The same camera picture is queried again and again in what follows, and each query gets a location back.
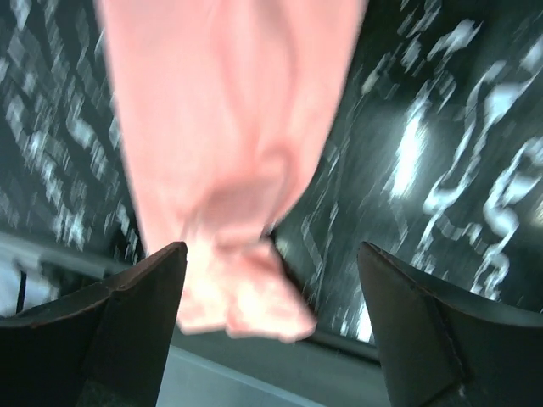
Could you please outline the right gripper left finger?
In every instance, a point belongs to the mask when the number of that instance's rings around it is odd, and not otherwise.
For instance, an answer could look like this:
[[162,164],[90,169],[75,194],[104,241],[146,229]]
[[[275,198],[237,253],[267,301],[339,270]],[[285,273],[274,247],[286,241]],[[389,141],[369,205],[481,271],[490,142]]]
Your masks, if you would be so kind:
[[174,242],[132,268],[1,320],[3,406],[154,406],[187,267]]

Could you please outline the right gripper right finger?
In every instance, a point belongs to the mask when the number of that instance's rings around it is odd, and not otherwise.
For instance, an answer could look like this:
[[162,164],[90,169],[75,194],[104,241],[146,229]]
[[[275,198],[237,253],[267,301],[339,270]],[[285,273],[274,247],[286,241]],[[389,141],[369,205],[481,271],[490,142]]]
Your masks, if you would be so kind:
[[393,406],[542,404],[542,316],[363,243],[361,287]]

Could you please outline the salmon pink t shirt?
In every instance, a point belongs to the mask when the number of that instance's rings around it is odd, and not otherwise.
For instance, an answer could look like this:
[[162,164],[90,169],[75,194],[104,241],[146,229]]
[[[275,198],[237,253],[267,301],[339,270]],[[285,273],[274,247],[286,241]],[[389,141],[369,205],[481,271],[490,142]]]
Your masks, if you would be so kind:
[[294,342],[316,318],[267,232],[313,177],[363,1],[100,1],[145,248],[188,246],[177,321]]

